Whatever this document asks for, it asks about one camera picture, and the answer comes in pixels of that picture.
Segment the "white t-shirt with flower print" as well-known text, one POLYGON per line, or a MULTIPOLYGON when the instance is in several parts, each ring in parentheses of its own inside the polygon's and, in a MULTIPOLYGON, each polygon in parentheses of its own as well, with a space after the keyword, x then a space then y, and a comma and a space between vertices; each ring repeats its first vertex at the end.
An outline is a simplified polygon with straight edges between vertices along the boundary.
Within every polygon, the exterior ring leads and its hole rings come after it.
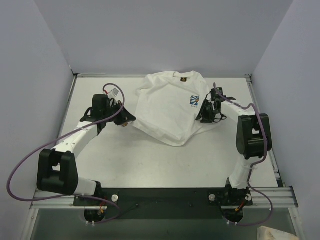
POLYGON ((196 71, 148 74, 136 90, 133 126, 156 140, 179 147, 194 135, 214 129, 196 120, 209 86, 196 71))

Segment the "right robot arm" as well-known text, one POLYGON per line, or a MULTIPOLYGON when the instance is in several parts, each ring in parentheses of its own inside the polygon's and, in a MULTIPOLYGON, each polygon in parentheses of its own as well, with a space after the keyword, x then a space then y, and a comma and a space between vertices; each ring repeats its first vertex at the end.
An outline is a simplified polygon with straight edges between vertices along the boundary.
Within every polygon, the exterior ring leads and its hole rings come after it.
POLYGON ((272 149, 269 116, 259 113, 254 103, 242 106, 235 98, 227 97, 221 87, 214 85, 209 95, 210 100, 203 101, 196 120, 217 124, 229 119, 236 124, 235 145, 239 160, 227 183, 232 190, 246 190, 255 166, 263 163, 272 149))

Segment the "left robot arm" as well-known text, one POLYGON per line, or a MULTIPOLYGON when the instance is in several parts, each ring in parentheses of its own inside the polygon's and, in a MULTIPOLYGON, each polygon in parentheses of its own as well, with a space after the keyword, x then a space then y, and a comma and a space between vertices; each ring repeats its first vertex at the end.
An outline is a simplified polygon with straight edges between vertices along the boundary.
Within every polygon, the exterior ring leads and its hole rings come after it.
POLYGON ((37 188, 41 191, 61 195, 84 195, 92 206, 101 203, 103 194, 99 182, 78 175, 76 159, 91 140, 97 137, 107 123, 125 127, 136 117, 122 106, 112 93, 95 94, 89 107, 71 134, 51 149, 39 154, 37 188))

